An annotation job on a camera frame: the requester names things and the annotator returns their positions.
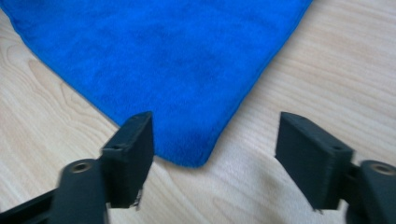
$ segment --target wood grain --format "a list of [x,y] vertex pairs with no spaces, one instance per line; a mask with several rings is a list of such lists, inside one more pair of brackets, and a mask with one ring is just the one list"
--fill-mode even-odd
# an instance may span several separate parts
[[[274,159],[280,111],[308,117],[396,165],[396,2],[314,1],[221,135],[192,170],[156,158],[141,210],[112,223],[341,223],[312,212]],[[26,48],[0,13],[0,210],[50,189],[69,162],[96,158],[117,130]]]

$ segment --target microfiber towel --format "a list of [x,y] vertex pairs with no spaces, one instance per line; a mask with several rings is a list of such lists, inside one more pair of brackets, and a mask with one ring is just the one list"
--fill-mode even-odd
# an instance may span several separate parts
[[311,0],[0,0],[31,51],[121,125],[153,112],[155,154],[207,161]]

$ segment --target black plastic part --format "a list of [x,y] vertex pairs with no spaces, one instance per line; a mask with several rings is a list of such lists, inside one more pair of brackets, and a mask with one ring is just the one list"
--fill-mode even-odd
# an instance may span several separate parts
[[0,214],[0,223],[47,223],[54,190]]
[[151,113],[128,119],[102,149],[100,162],[112,208],[136,205],[154,156]]
[[49,223],[108,223],[105,184],[98,161],[75,161],[64,168]]
[[364,161],[358,179],[370,222],[396,223],[396,167],[380,161]]
[[276,158],[314,209],[336,209],[353,150],[304,117],[282,112]]

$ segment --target wooden table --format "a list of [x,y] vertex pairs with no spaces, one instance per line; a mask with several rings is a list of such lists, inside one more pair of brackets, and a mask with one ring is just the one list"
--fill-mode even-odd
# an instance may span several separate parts
[[[55,188],[118,129],[53,74],[0,13],[0,210]],[[341,223],[314,213],[274,159],[280,111],[312,119],[354,162],[396,165],[396,2],[314,1],[200,169],[155,158],[141,210],[112,223]]]

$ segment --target small hole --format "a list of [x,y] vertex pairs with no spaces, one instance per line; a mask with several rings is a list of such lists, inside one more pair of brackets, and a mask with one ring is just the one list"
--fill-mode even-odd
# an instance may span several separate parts
[[89,169],[91,169],[91,165],[87,162],[82,162],[82,163],[74,165],[71,169],[71,172],[72,173],[82,173]]
[[371,165],[371,168],[377,172],[379,172],[382,175],[396,175],[396,171],[390,169],[386,165],[382,165],[379,163],[375,163]]

